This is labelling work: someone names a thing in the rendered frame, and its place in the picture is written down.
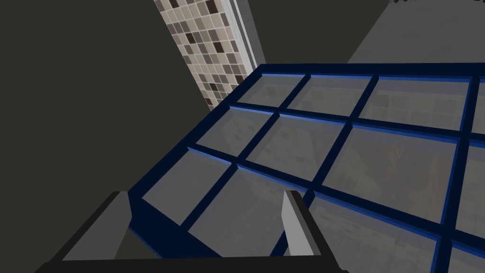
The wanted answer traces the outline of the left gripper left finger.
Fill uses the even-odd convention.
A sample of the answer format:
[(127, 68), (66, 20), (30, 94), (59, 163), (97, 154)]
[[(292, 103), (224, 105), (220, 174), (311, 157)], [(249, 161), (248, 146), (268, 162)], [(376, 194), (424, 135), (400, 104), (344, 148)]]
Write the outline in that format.
[(112, 260), (116, 256), (131, 220), (132, 211), (128, 193), (114, 191), (51, 260), (54, 262)]

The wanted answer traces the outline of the blue glass-paned door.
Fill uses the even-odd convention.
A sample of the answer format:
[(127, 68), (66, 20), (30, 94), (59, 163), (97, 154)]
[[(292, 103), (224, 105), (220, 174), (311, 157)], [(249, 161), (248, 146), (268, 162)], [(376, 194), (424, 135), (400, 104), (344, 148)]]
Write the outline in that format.
[[(290, 255), (290, 190), (333, 257)], [(262, 64), (128, 196), (160, 258), (224, 273), (485, 273), (485, 63)]]

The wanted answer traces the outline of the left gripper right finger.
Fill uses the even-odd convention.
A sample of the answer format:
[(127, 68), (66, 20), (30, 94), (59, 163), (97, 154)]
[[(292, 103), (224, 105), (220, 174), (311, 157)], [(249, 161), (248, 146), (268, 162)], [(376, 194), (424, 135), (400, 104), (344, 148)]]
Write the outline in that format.
[(334, 256), (298, 191), (284, 192), (282, 222), (290, 255)]

